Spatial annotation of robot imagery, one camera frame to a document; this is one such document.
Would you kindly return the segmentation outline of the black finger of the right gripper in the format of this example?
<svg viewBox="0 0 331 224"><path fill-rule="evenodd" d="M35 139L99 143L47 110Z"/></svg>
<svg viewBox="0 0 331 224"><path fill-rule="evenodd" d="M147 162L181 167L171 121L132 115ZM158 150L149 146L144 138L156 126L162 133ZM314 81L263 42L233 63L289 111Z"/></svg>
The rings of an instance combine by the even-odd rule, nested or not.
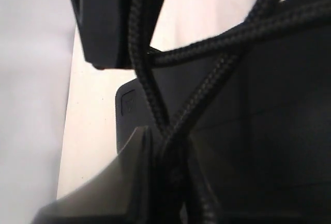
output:
<svg viewBox="0 0 331 224"><path fill-rule="evenodd" d="M132 0L71 0L85 60L96 69L130 69L128 17Z"/></svg>

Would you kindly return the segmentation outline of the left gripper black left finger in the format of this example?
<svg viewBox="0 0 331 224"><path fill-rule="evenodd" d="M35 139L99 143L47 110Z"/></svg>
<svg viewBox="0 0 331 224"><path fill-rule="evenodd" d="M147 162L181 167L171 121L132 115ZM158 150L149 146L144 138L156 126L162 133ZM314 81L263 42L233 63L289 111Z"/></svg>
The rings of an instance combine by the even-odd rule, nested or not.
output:
<svg viewBox="0 0 331 224"><path fill-rule="evenodd" d="M137 127L103 171L43 207L33 223L148 223L151 172L151 131L147 126Z"/></svg>

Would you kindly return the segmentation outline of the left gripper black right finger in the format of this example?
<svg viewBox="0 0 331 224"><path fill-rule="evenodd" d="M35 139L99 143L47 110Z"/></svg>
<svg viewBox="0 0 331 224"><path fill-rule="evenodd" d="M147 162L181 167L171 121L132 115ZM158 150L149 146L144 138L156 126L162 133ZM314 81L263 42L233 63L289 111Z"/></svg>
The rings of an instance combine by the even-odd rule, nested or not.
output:
<svg viewBox="0 0 331 224"><path fill-rule="evenodd" d="M208 141L190 141L212 207L226 223L330 223L330 183L276 185L255 175L251 152L235 159Z"/></svg>

